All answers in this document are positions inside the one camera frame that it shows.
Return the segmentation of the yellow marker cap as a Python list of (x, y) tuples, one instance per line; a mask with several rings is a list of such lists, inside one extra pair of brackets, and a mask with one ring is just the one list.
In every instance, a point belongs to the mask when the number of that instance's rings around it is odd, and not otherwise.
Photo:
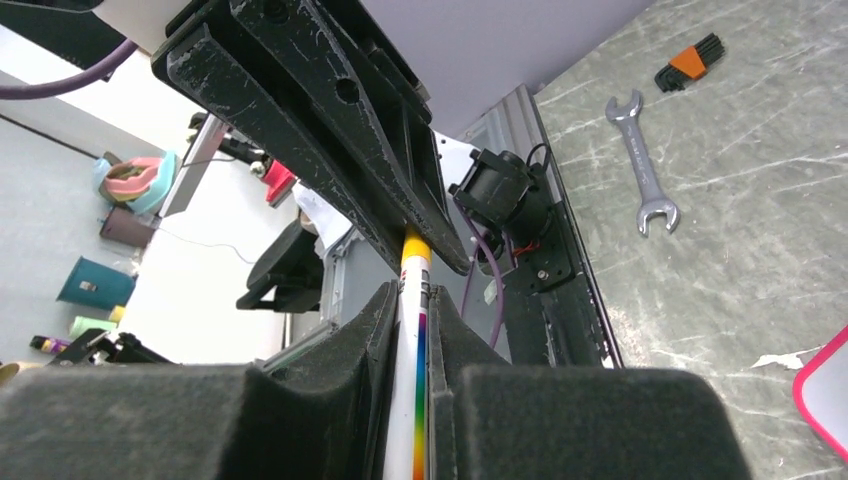
[(405, 231), (401, 263), (413, 257), (420, 257), (431, 263), (432, 250), (421, 235), (411, 225), (408, 225)]

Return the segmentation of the pink teal tape rolls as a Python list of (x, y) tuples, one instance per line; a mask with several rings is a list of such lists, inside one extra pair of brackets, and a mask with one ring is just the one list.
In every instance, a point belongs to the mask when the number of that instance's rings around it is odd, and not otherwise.
[(179, 166), (180, 159), (173, 151), (126, 161), (105, 152), (92, 167), (94, 191), (136, 215), (156, 214), (173, 187)]

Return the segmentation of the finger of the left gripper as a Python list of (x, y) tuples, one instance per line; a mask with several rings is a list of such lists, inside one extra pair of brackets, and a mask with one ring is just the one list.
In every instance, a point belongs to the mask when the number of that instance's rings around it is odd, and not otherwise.
[(389, 262), (408, 231), (458, 273), (431, 112), (403, 57), (358, 1), (234, 1), (260, 86), (250, 139), (343, 213)]
[(397, 158), (334, 39), (193, 29), (154, 54), (153, 70), (281, 160), (399, 268), (408, 208)]

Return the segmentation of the silver open-end wrench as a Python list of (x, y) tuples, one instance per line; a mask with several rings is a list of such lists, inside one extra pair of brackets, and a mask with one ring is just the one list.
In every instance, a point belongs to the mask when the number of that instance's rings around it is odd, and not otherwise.
[(619, 105), (613, 96), (605, 106), (606, 119), (616, 126), (622, 135), (631, 167), (633, 169), (640, 195), (640, 206), (636, 213), (637, 229), (647, 238), (649, 223), (656, 217), (663, 217), (665, 230), (672, 234), (681, 220), (678, 206), (663, 191), (650, 158), (642, 131), (639, 126), (639, 114), (643, 108), (643, 95), (638, 89), (631, 91), (626, 105)]

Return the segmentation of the pink framed whiteboard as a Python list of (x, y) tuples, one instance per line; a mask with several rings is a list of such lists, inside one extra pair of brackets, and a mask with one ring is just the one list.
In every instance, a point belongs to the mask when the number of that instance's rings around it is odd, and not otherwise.
[(792, 395), (802, 419), (847, 462), (847, 327), (799, 370)]

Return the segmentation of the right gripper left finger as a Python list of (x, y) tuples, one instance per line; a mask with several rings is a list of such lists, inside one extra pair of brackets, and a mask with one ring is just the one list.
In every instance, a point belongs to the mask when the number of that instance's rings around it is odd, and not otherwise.
[(369, 479), (398, 285), (274, 372), (42, 367), (1, 392), (5, 479)]

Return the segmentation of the white marker pen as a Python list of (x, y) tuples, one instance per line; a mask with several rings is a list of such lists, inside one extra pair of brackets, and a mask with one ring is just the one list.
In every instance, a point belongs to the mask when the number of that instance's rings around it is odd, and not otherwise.
[(430, 260), (402, 262), (394, 375), (381, 477), (428, 477), (428, 308)]

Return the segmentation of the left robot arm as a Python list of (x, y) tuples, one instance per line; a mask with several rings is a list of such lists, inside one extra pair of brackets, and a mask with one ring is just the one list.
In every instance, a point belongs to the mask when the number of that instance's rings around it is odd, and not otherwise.
[(457, 273), (470, 262), (455, 200), (516, 243), (543, 235), (541, 171), (471, 152), (445, 185), (423, 86), (358, 1), (193, 1), (165, 28), (155, 76), (282, 162), (392, 267), (408, 230)]

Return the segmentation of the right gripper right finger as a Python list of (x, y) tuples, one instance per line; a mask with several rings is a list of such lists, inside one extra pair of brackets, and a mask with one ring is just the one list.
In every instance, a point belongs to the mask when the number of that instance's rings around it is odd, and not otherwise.
[(433, 479), (747, 479), (716, 392), (687, 371), (507, 363), (429, 301)]

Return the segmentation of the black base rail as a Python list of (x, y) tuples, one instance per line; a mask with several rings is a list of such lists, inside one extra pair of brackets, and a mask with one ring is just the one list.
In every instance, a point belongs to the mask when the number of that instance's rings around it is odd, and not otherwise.
[(548, 209), (551, 224), (516, 249), (504, 276), (505, 333), (515, 365), (622, 368), (623, 358), (565, 201)]

